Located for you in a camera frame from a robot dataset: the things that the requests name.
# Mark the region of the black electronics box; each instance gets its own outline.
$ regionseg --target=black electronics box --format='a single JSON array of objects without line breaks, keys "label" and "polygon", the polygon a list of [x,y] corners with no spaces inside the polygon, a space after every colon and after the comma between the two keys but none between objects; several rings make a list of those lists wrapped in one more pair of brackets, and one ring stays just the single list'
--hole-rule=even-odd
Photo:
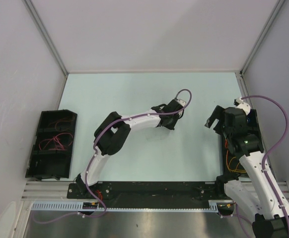
[{"label": "black electronics box", "polygon": [[41,113],[26,178],[69,178],[77,114],[69,110]]}]

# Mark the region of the purple cable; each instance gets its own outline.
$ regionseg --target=purple cable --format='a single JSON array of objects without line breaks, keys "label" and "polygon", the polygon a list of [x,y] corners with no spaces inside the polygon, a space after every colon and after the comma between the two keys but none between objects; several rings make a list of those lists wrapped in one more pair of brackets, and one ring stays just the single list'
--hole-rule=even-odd
[{"label": "purple cable", "polygon": [[35,218],[34,218],[34,214],[32,214],[32,220],[35,222],[35,223],[38,223],[38,224],[42,224],[42,225],[45,225],[45,224],[49,224],[49,223],[53,223],[53,222],[56,222],[64,217],[68,217],[68,216],[71,216],[71,215],[77,215],[77,212],[70,212],[70,213],[66,213],[60,217],[57,217],[55,219],[52,219],[52,220],[49,220],[49,221],[46,221],[46,222],[40,222],[40,221],[37,221]]},{"label": "purple cable", "polygon": [[246,231],[245,227],[244,227],[244,224],[242,223],[242,216],[239,214],[239,211],[238,211],[238,205],[236,204],[236,215],[237,215],[237,218],[238,218],[238,221],[239,221],[239,224],[240,224],[240,227],[242,227],[245,235],[248,237],[248,238],[251,238],[251,236],[248,234],[248,232]]},{"label": "purple cable", "polygon": [[286,209],[285,209],[285,207],[284,207],[283,201],[282,201],[282,199],[280,198],[280,196],[279,196],[279,194],[278,194],[278,192],[277,192],[277,190],[276,190],[276,188],[275,188],[272,180],[271,180],[270,177],[269,177],[268,172],[265,171],[265,169],[266,169],[266,167],[265,167],[265,162],[266,162],[266,160],[267,160],[267,158],[268,158],[268,155],[281,144],[281,142],[282,142],[282,141],[284,140],[284,138],[286,137],[286,134],[288,133],[288,129],[289,129],[289,119],[288,119],[288,115],[287,115],[286,111],[283,109],[283,107],[282,107],[278,102],[276,102],[275,100],[273,100],[273,99],[271,99],[271,98],[268,98],[268,97],[265,97],[265,96],[260,96],[260,95],[251,95],[251,96],[243,97],[242,100],[243,100],[243,99],[247,99],[247,98],[263,98],[263,99],[266,99],[266,100],[274,103],[274,104],[275,104],[277,107],[279,107],[280,110],[283,112],[284,117],[285,117],[285,120],[286,120],[286,127],[285,127],[285,131],[284,131],[282,137],[279,139],[279,141],[278,141],[275,145],[273,145],[272,148],[270,148],[270,149],[267,151],[267,153],[266,153],[266,154],[264,155],[264,157],[263,157],[263,160],[262,160],[262,169],[263,169],[263,171],[264,171],[264,174],[265,174],[265,176],[266,176],[266,179],[267,179],[270,187],[272,188],[272,190],[273,190],[273,192],[274,192],[274,194],[275,194],[275,196],[276,196],[276,198],[277,198],[277,200],[278,200],[278,202],[279,202],[279,205],[281,206],[281,209],[282,209],[282,211],[283,211],[283,214],[284,214],[284,216],[285,216],[285,219],[286,219],[286,222],[287,222],[287,226],[288,226],[288,238],[289,238],[289,217],[288,217],[287,211],[286,211]]},{"label": "purple cable", "polygon": [[[189,106],[189,104],[191,103],[191,100],[192,100],[192,93],[191,93],[191,91],[190,91],[189,89],[181,89],[181,90],[176,94],[175,99],[177,99],[177,97],[179,96],[179,94],[180,94],[181,92],[183,92],[183,91],[187,91],[187,92],[190,94],[190,99],[189,99],[188,103],[187,103],[186,105],[184,105],[183,108],[181,108],[180,110],[177,110],[177,111],[175,111],[175,112],[171,112],[171,113],[151,113],[150,115],[153,115],[153,116],[155,116],[155,115],[158,115],[158,116],[168,116],[168,115],[177,114],[177,113],[183,111],[184,109],[186,109],[186,108]],[[135,116],[129,117],[129,118],[118,119],[118,120],[115,120],[115,121],[113,121],[112,123],[110,123],[105,129],[103,129],[103,131],[97,136],[97,138],[96,138],[95,141],[94,141],[93,149],[95,150],[95,154],[91,157],[91,159],[90,159],[90,161],[89,161],[89,163],[88,163],[88,165],[87,165],[86,171],[89,170],[89,167],[90,167],[92,161],[94,160],[95,156],[97,155],[96,146],[97,146],[98,141],[100,140],[100,138],[103,136],[103,134],[104,134],[108,129],[110,129],[114,124],[116,124],[116,123],[118,123],[118,122],[125,121],[125,120],[130,120],[130,119],[135,119],[135,118],[140,118],[140,117],[145,117],[145,116],[147,117],[147,116],[148,116],[148,113],[135,115]],[[90,190],[90,188],[89,188],[89,186],[88,186],[88,183],[87,183],[87,175],[88,175],[88,173],[85,173],[85,185],[86,185],[86,188],[87,188],[88,192],[89,192],[95,199],[97,199],[97,200],[101,203],[101,205],[103,205],[104,211],[103,211],[102,213],[98,214],[98,215],[95,215],[95,216],[83,214],[83,217],[91,217],[91,218],[101,217],[102,215],[104,215],[104,214],[106,213],[107,207],[106,207],[105,203],[104,203],[100,198],[98,198],[98,197]],[[52,219],[52,220],[46,221],[46,222],[37,221],[37,220],[34,218],[34,216],[32,216],[32,219],[33,219],[34,222],[36,222],[36,223],[38,223],[38,224],[48,224],[48,223],[56,222],[56,221],[58,221],[58,220],[60,220],[60,219],[62,219],[62,218],[64,218],[64,217],[67,217],[67,216],[70,216],[70,215],[74,215],[74,214],[77,214],[77,212],[67,213],[67,214],[64,214],[64,215],[62,215],[62,216],[60,216],[60,217],[58,217],[58,218],[55,218],[55,219]]]}]

